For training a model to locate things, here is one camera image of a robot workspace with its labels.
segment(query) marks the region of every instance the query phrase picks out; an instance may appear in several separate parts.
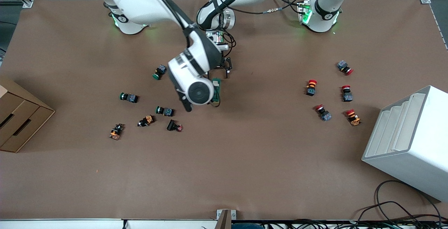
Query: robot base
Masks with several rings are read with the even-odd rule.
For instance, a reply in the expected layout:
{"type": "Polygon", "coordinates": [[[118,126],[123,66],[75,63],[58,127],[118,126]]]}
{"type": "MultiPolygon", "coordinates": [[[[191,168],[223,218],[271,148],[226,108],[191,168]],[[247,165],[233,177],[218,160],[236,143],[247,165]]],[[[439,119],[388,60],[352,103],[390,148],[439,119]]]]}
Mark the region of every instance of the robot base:
{"type": "Polygon", "coordinates": [[[120,20],[120,18],[115,19],[115,17],[113,17],[113,16],[112,16],[112,18],[115,21],[115,26],[117,26],[121,30],[122,33],[125,33],[127,35],[137,34],[137,33],[141,32],[145,27],[147,27],[147,26],[149,27],[149,25],[146,25],[146,24],[136,24],[136,23],[129,22],[129,21],[121,22],[121,20],[123,20],[123,19],[121,19],[121,20],[120,20]]]}
{"type": "Polygon", "coordinates": [[[323,20],[322,17],[315,11],[316,0],[309,0],[311,13],[307,18],[307,22],[304,21],[304,16],[299,15],[299,20],[302,25],[306,25],[310,30],[316,33],[324,33],[331,29],[331,27],[336,23],[337,16],[339,12],[330,20],[323,20]]]}

